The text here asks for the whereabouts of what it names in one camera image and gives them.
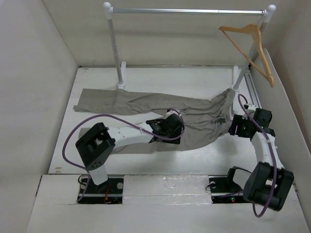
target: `horizontal metal bar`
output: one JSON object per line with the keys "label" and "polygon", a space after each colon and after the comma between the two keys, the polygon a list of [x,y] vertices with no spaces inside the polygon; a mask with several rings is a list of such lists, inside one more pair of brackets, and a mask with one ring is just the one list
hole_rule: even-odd
{"label": "horizontal metal bar", "polygon": [[249,15],[262,16],[265,11],[192,10],[192,9],[144,9],[112,8],[113,13],[123,14],[188,14],[188,15]]}

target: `folded fabric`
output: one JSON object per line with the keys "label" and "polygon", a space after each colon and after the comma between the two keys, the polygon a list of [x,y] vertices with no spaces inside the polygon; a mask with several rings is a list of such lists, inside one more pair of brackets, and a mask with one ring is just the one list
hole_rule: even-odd
{"label": "folded fabric", "polygon": [[[200,100],[160,93],[117,90],[83,89],[78,112],[106,113],[120,116],[154,112],[165,116],[168,108],[180,110],[185,133],[180,145],[138,143],[118,148],[114,153],[152,153],[153,151],[185,151],[204,147],[226,133],[231,125],[229,109],[235,91],[227,89],[212,100]],[[81,137],[88,129],[81,129]]]}

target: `clothes hanger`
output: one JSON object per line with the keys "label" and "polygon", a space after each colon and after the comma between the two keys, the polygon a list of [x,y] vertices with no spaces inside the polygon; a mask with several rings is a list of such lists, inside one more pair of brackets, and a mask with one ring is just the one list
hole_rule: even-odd
{"label": "clothes hanger", "polygon": [[[272,76],[272,72],[270,70],[269,64],[267,62],[266,56],[263,53],[262,43],[261,43],[261,31],[257,24],[249,24],[243,28],[233,28],[227,26],[221,26],[219,28],[226,37],[231,41],[231,43],[242,53],[242,55],[252,64],[252,66],[258,70],[258,72],[269,82],[270,86],[274,86],[274,78]],[[250,59],[250,57],[241,49],[241,47],[226,33],[227,32],[234,32],[234,33],[244,33],[252,35],[254,44],[257,48],[258,54],[261,58],[262,65],[264,67],[265,72],[263,72],[255,63]]]}

